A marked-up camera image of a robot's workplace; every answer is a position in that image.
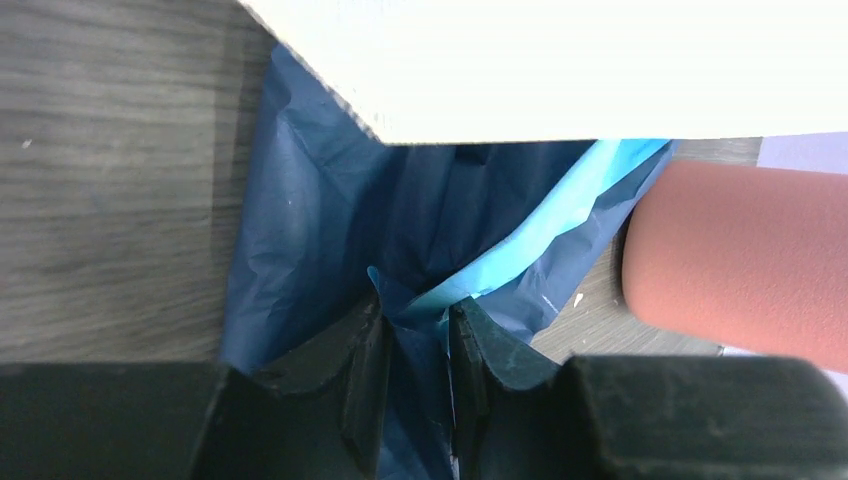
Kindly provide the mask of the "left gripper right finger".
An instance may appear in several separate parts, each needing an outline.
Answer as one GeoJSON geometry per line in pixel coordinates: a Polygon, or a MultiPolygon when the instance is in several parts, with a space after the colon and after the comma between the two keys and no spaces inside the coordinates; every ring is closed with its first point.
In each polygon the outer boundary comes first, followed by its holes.
{"type": "Polygon", "coordinates": [[[785,357],[574,356],[557,364],[472,299],[452,306],[464,479],[843,479],[847,405],[785,357]]]}

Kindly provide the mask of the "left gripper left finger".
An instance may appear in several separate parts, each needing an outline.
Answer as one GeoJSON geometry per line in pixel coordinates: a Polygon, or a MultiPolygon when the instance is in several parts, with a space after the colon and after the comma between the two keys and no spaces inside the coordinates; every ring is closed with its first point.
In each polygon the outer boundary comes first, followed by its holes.
{"type": "Polygon", "coordinates": [[[368,295],[265,368],[1,368],[5,479],[373,479],[391,329],[368,295]]]}

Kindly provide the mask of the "flower bouquet blue paper wrap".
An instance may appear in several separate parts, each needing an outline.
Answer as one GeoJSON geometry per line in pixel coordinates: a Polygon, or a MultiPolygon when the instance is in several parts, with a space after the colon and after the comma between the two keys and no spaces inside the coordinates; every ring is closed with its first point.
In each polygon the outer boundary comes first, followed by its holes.
{"type": "Polygon", "coordinates": [[[276,46],[221,358],[257,370],[377,291],[396,338],[378,475],[451,479],[448,308],[474,298],[529,342],[676,147],[668,139],[383,145],[276,46]]]}

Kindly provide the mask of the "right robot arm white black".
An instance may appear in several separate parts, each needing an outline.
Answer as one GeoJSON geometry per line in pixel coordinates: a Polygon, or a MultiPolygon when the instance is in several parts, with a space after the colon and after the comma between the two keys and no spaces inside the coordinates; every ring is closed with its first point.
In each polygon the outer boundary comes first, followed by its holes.
{"type": "Polygon", "coordinates": [[[386,144],[847,127],[843,1],[248,1],[386,144]]]}

